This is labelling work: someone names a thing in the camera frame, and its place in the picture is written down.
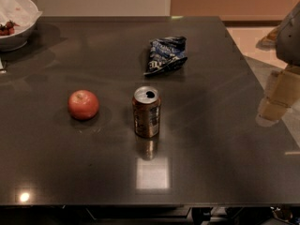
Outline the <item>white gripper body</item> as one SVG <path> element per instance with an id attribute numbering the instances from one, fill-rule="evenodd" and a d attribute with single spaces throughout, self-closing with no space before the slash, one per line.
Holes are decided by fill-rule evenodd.
<path id="1" fill-rule="evenodd" d="M 300 66 L 300 2 L 279 25 L 276 54 L 279 60 Z"/>

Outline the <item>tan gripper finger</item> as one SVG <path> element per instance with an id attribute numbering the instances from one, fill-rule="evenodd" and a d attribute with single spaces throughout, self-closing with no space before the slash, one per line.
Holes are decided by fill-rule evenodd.
<path id="1" fill-rule="evenodd" d="M 288 65 L 269 75 L 258 108 L 258 122 L 277 122 L 300 99 L 300 67 Z"/>
<path id="2" fill-rule="evenodd" d="M 274 47 L 277 43 L 278 30 L 278 26 L 271 30 L 266 36 L 262 38 L 261 44 L 265 47 Z"/>

